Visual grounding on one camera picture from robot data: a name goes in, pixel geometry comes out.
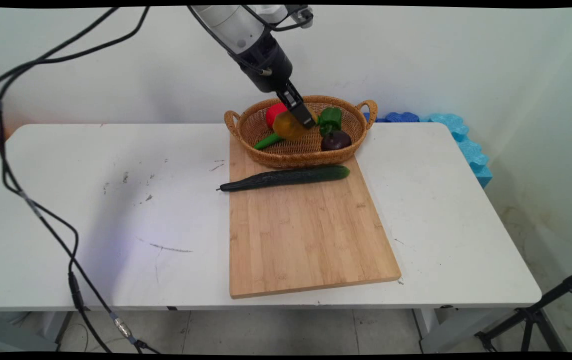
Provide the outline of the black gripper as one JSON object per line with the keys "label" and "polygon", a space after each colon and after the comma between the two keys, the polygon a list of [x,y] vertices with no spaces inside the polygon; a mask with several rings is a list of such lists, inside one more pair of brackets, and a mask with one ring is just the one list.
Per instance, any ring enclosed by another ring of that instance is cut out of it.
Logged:
{"label": "black gripper", "polygon": [[290,82],[293,66],[272,32],[250,34],[233,42],[241,70],[259,91],[276,92],[279,100],[295,119],[306,129],[316,125],[314,112],[310,111],[297,89]]}

